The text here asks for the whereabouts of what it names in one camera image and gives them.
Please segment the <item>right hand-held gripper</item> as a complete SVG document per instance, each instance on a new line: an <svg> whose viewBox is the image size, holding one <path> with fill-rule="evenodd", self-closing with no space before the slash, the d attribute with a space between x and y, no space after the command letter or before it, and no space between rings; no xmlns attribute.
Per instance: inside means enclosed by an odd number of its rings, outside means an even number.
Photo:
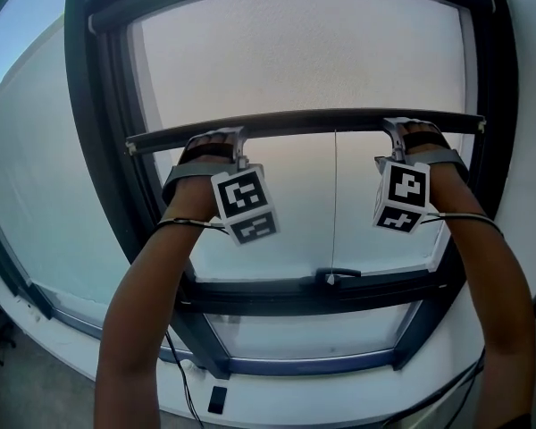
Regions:
<svg viewBox="0 0 536 429"><path fill-rule="evenodd" d="M459 153L451 148L439 128L425 123L427 131L408 132L406 124L419 124L408 118L385 118L383 131L392 144L389 156L377 156L375 164L381 175L377 191L373 226L411 234L429 213L431 168L435 164L452 164L463 180L469 176Z"/></svg>

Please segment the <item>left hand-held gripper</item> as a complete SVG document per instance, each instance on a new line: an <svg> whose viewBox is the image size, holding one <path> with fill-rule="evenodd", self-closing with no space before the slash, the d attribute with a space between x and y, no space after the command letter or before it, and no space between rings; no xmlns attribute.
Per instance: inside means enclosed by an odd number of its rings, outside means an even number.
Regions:
<svg viewBox="0 0 536 429"><path fill-rule="evenodd" d="M251 244L280 232L272 196L264 178L264 167L252 164L244 154L247 141L242 127L220 128L206 133L233 135L229 144L206 144L187 149L171 169L163 184L163 200L169 204L180 181L207 178L214 193L220 221L212 223L192 218L163 219L162 224L176 223L201 229L221 231L239 246ZM189 142L201 133L191 137Z"/></svg>

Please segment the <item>person's left hand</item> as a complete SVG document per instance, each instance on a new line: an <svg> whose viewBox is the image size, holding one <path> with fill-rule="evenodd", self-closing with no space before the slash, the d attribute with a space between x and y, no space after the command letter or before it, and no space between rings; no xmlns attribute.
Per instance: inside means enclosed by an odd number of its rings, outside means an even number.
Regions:
<svg viewBox="0 0 536 429"><path fill-rule="evenodd" d="M192 139L187 145L187 149L199 147L206 144L229 144L234 141L233 135L225 132L206 133Z"/></svg>

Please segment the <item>person's right hand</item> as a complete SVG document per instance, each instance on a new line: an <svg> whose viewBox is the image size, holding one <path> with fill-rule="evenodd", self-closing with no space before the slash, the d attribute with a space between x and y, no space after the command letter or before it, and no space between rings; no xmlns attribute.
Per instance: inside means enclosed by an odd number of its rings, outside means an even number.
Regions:
<svg viewBox="0 0 536 429"><path fill-rule="evenodd" d="M404 123L403 128L405 129L407 134L419 132L431 132L435 134L440 134L439 128L432 122L410 121Z"/></svg>

